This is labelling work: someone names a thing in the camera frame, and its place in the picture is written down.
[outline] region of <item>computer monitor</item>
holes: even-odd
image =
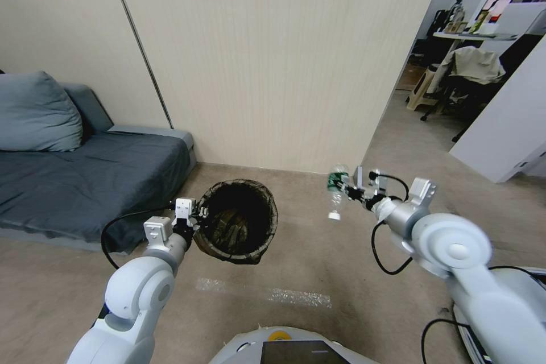
[[[513,0],[487,0],[480,12],[480,14],[483,12],[491,13],[491,18],[485,23],[496,23],[506,6],[512,1]]]

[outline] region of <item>black trash bag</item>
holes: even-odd
[[[264,185],[249,179],[217,183],[197,203],[209,214],[193,236],[203,252],[237,264],[257,264],[277,229],[277,207]]]

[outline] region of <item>sofa cushion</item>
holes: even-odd
[[[49,74],[0,76],[0,150],[71,151],[80,146],[80,113]]]

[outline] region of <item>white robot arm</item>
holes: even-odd
[[[358,180],[358,188],[346,181],[341,188],[386,223],[393,241],[419,265],[446,281],[453,301],[492,362],[546,362],[543,317],[536,314],[528,297],[522,297],[486,267],[491,259],[486,234],[463,217],[429,214],[428,205],[436,192],[430,180],[416,178],[408,200],[402,201],[386,196],[387,177],[375,171],[370,173],[369,187]],[[544,293],[530,276],[523,280],[528,293]]]
[[[144,223],[144,256],[120,267],[108,281],[105,305],[76,344],[68,364],[147,364],[154,352],[154,330],[171,297],[175,276],[191,244],[195,199],[179,198],[173,223],[154,216]],[[182,224],[178,233],[173,225]]]

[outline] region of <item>beige wall panel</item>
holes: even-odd
[[[430,0],[127,0],[205,162],[359,164]]]
[[[0,69],[83,82],[119,125],[168,127],[119,0],[0,0]]]

